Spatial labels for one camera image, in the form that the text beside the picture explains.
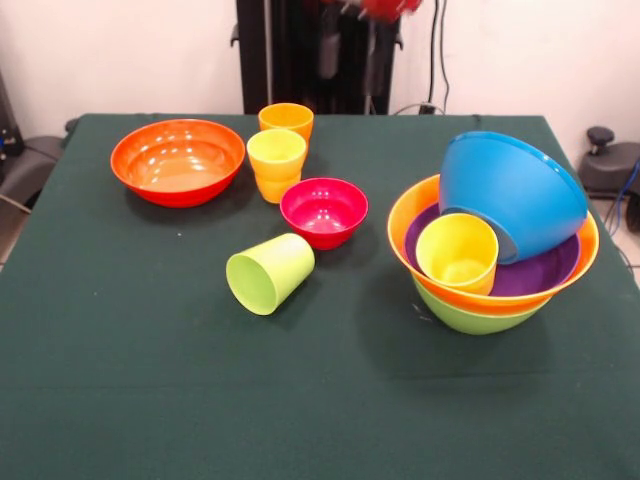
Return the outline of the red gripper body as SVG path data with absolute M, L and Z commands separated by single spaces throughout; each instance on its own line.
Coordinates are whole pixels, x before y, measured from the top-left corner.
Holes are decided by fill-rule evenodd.
M 345 0 L 321 1 L 320 15 L 339 17 L 355 16 L 357 19 L 394 23 L 404 14 L 412 14 L 423 3 L 422 0 Z

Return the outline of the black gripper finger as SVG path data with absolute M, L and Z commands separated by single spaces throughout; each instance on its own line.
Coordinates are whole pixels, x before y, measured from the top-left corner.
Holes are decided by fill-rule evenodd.
M 341 34 L 337 17 L 323 17 L 320 23 L 318 49 L 318 75 L 323 80 L 333 79 L 339 66 Z
M 385 42 L 380 22 L 368 23 L 363 92 L 381 95 L 385 88 Z

